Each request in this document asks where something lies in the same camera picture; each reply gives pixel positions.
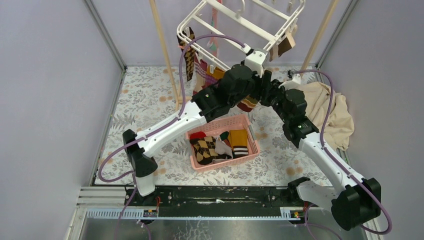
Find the pink plastic basket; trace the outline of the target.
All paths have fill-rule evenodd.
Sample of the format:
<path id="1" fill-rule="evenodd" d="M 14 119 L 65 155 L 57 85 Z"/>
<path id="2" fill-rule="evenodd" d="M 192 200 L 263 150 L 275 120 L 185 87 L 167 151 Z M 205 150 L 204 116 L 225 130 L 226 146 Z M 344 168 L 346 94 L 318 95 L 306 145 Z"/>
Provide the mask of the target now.
<path id="1" fill-rule="evenodd" d="M 201 165 L 198 163 L 198 161 L 195 158 L 195 150 L 193 146 L 188 142 L 189 137 L 192 133 L 203 132 L 208 136 L 215 137 L 225 131 L 241 130 L 241 129 L 244 129 L 247 131 L 248 156 L 239 157 L 236 159 L 231 159 L 231 160 L 227 160 L 220 163 L 211 163 L 208 165 Z M 189 159 L 191 162 L 191 166 L 197 172 L 211 171 L 211 170 L 222 168 L 225 166 L 243 164 L 247 161 L 251 161 L 255 159 L 260 153 L 259 143 L 255 138 L 255 132 L 246 114 L 238 114 L 234 116 L 228 116 L 228 117 L 215 119 L 202 126 L 198 126 L 192 130 L 189 130 L 188 132 L 185 133 L 185 139 L 187 141 L 187 146 L 189 147 Z"/>

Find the mustard yellow striped sock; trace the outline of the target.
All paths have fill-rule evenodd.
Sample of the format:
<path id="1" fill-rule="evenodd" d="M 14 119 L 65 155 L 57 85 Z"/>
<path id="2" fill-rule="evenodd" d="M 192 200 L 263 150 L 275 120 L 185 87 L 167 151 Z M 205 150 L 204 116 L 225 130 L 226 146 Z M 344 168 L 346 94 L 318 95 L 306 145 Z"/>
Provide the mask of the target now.
<path id="1" fill-rule="evenodd" d="M 235 159 L 249 155 L 248 133 L 245 129 L 230 130 L 228 141 L 231 145 Z"/>

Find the dark green sock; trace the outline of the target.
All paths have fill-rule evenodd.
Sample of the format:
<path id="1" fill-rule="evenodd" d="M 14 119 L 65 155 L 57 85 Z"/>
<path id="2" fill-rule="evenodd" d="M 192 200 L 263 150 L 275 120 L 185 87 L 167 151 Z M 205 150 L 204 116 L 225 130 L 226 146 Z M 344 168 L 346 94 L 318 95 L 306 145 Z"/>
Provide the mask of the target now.
<path id="1" fill-rule="evenodd" d="M 229 141 L 230 132 L 224 131 L 219 135 L 220 140 L 225 143 L 227 146 L 231 147 L 231 143 Z"/>

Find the grey sock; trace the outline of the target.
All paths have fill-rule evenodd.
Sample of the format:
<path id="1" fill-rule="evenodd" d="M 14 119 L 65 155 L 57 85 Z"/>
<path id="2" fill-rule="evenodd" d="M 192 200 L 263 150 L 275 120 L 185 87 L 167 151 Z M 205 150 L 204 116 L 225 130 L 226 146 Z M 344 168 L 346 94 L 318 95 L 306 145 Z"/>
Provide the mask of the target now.
<path id="1" fill-rule="evenodd" d="M 222 140 L 219 140 L 217 138 L 215 138 L 214 140 L 215 140 L 214 148 L 211 151 L 211 153 L 213 154 L 212 163 L 218 164 L 218 163 L 232 160 L 234 158 L 232 148 L 228 146 L 226 143 L 224 143 Z"/>

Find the red patterned sock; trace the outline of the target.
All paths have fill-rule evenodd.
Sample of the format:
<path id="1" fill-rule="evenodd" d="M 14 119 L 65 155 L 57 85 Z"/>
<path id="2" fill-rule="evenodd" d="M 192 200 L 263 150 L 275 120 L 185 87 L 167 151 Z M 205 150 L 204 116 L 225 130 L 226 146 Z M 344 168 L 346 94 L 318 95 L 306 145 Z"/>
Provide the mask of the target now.
<path id="1" fill-rule="evenodd" d="M 189 136 L 190 140 L 195 140 L 195 139 L 202 139 L 205 138 L 207 135 L 203 132 L 203 131 L 198 131 L 198 132 L 194 132 Z"/>

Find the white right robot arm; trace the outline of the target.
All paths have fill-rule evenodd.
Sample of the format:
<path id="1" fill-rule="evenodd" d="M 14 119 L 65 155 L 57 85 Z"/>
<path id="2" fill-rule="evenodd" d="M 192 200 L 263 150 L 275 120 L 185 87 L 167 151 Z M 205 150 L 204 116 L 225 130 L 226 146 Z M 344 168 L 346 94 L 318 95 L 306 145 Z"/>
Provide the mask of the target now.
<path id="1" fill-rule="evenodd" d="M 287 201 L 293 206 L 305 201 L 329 211 L 346 231 L 380 216 L 380 183 L 364 178 L 337 155 L 306 116 L 304 93 L 286 87 L 287 83 L 272 80 L 261 104 L 272 107 L 283 121 L 285 137 L 313 160 L 332 184 L 328 188 L 306 178 L 295 180 L 289 185 Z"/>

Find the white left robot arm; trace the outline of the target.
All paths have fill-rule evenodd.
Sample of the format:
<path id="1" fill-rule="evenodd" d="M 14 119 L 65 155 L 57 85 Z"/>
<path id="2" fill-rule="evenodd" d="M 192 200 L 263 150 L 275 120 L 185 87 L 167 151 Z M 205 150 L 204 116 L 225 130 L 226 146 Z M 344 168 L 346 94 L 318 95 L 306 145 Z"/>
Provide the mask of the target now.
<path id="1" fill-rule="evenodd" d="M 218 83 L 193 95 L 179 112 L 147 129 L 146 133 L 126 130 L 124 150 L 134 171 L 136 199 L 144 206 L 155 200 L 154 172 L 158 168 L 154 156 L 169 142 L 194 128 L 229 113 L 247 97 L 260 98 L 271 88 L 272 72 L 263 74 L 243 64 L 236 64 L 224 73 Z"/>

